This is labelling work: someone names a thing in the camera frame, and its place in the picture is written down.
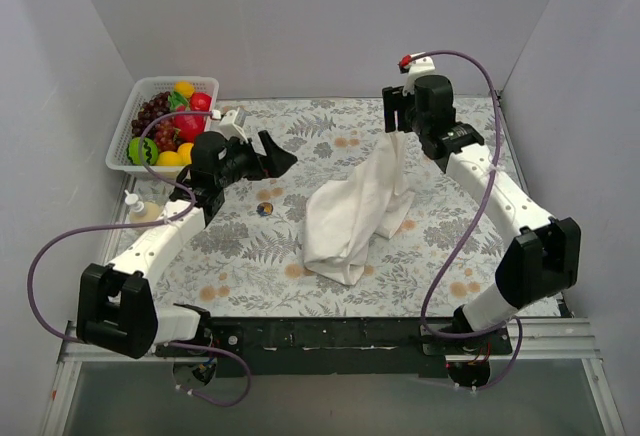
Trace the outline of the small round brooch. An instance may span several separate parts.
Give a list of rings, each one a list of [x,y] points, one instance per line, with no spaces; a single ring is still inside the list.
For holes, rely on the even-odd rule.
[[[270,216],[273,213],[273,205],[270,202],[261,202],[258,204],[256,212],[262,217]]]

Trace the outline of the white t-shirt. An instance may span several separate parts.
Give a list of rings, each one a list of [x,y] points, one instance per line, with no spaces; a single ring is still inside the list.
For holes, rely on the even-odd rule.
[[[304,267],[345,286],[364,274],[369,242],[391,239],[415,197],[404,174],[407,135],[381,136],[348,178],[330,180],[306,202]]]

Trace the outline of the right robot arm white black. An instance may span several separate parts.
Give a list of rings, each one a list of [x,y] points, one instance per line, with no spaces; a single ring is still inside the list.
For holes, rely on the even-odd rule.
[[[456,119],[451,82],[418,77],[413,89],[382,91],[386,132],[414,133],[424,154],[453,179],[493,223],[506,246],[493,284],[455,310],[449,325],[429,329],[439,339],[478,340],[523,308],[577,282],[581,229],[536,204],[492,161],[478,131]]]

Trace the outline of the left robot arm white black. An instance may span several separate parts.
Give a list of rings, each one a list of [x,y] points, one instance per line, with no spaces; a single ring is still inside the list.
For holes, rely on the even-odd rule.
[[[297,162],[268,132],[259,134],[264,150],[250,141],[206,131],[195,139],[191,164],[174,181],[164,212],[123,253],[91,264],[80,280],[76,335],[84,343],[138,359],[152,346],[195,341],[207,312],[190,305],[159,308],[153,289],[165,269],[224,204],[224,191],[246,179],[283,176]]]

